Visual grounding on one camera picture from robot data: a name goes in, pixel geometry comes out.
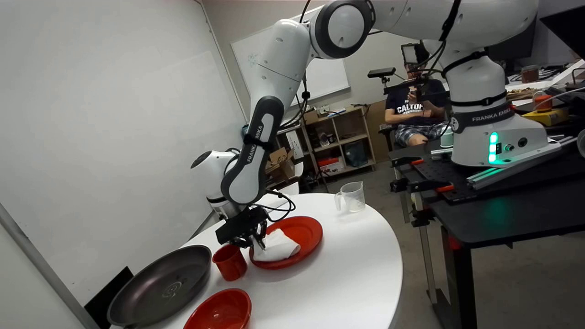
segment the black desk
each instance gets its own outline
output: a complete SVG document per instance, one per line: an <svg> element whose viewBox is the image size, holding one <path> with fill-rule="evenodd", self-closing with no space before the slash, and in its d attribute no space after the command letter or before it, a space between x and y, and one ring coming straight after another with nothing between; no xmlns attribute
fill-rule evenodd
<svg viewBox="0 0 585 329"><path fill-rule="evenodd" d="M423 180L410 165L399 173ZM450 302L437 289L432 304L446 329L477 328L472 249L585 231L585 176L457 205L433 193L423 202L441 222Z"/></svg>

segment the white round table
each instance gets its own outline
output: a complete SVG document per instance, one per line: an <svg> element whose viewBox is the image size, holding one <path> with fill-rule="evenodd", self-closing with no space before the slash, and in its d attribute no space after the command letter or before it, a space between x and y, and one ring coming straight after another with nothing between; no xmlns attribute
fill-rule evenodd
<svg viewBox="0 0 585 329"><path fill-rule="evenodd" d="M322 246L302 264L265 271L245 260L249 271L225 282L212 266L205 291L179 315L154 328L183 329L196 308L218 291L240 288L252 300L251 329L377 329L391 324L402 288L402 257L395 233L371 207L338 215L335 194L291 196L296 211L322 224ZM218 224L187 246L207 246L212 253Z"/></svg>

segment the red cup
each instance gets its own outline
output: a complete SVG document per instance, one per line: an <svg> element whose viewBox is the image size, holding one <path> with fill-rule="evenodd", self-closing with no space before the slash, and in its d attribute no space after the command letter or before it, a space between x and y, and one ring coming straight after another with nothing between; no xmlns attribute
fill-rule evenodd
<svg viewBox="0 0 585 329"><path fill-rule="evenodd" d="M212 260L227 282L242 279L249 269L238 246L223 246Z"/></svg>

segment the red bowl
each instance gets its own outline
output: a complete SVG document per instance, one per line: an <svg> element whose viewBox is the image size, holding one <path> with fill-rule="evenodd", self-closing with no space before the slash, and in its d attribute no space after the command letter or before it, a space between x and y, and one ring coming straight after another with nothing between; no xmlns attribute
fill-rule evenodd
<svg viewBox="0 0 585 329"><path fill-rule="evenodd" d="M252 313L251 297L242 289L225 289L207 299L183 329L245 329Z"/></svg>

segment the red dish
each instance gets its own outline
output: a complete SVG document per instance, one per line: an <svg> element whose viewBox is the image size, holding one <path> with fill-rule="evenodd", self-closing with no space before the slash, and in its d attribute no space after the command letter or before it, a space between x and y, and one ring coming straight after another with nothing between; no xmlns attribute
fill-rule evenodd
<svg viewBox="0 0 585 329"><path fill-rule="evenodd" d="M254 262L252 255L254 251L251 249L251 264L254 264L260 269L284 269L291 268L307 257L315 253L315 249L322 244L324 238L324 229L322 226L309 216L293 216L287 220L282 220L267 229L267 235L274 233L280 229L285 236L295 240L300 247L296 255L291 258L280 260L280 262Z"/></svg>
<svg viewBox="0 0 585 329"><path fill-rule="evenodd" d="M252 313L251 297L242 289L225 289L207 299L183 329L245 329Z"/></svg>

